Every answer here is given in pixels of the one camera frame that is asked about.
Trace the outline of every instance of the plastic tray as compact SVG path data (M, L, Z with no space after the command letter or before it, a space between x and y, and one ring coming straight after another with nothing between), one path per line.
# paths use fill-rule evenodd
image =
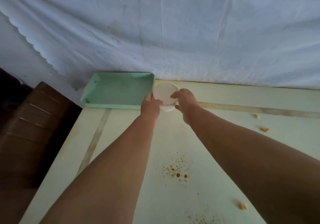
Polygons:
M99 72L87 84L81 102L92 108L139 109L154 78L150 72Z

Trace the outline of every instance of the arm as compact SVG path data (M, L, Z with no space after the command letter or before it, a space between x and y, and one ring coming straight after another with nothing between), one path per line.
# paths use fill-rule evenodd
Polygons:
M198 106L187 89L176 106L267 223L318 223L320 161Z
M62 193L45 223L132 223L160 100L150 93L141 115Z

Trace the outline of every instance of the round container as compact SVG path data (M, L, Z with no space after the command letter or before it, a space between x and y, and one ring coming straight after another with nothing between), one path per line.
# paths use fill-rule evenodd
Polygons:
M174 105L176 105L178 99L173 99L170 96L178 90L179 89L176 85L169 82L159 83L156 85L153 90L153 97L163 101L163 105L160 106L160 109L165 112L169 112L174 109Z

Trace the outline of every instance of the plastic container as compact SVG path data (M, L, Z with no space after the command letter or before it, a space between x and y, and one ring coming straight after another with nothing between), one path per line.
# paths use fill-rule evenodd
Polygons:
M140 109L154 78L150 72L99 72L87 84L81 102L94 108Z
M177 104L178 99L171 98L171 94L178 91L178 87L172 83L164 82L159 83L153 90L153 97L163 101L163 105L160 106L165 112L169 112L174 109L174 105Z

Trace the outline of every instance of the white table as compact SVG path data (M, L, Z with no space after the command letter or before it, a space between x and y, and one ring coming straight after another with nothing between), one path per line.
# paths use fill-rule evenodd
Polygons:
M198 101L212 107L208 110L219 117L260 133L260 127L267 127L270 131L263 134L320 159L320 91L173 83L190 89ZM280 115L259 114L257 120L252 114L256 111ZM79 169L112 143L139 113L133 109L85 107L20 223L38 223ZM187 175L186 182L172 176L171 170L167 170L171 166ZM237 208L239 200L248 204L247 211ZM177 110L161 112L159 116L133 222L265 223Z

